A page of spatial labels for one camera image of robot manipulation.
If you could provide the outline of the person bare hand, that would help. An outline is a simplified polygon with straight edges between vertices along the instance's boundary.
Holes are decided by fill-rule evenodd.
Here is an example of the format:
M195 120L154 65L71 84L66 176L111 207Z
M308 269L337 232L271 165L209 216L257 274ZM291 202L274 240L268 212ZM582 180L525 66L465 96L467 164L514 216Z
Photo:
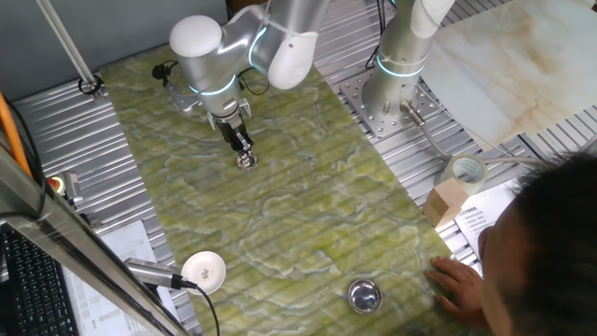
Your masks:
M481 307L483 280L471 267L444 257L431 258L434 271L425 275L442 285L453 296L436 296L436 303L443 311L469 327L486 328L488 322Z

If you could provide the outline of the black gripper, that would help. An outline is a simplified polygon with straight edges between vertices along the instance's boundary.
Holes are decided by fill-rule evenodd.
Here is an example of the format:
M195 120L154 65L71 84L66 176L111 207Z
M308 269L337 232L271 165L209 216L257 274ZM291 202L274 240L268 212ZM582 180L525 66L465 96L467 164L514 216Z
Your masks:
M230 147L242 156L253 154L253 141L247 134L243 117L239 111L225 116L214 117L215 124Z

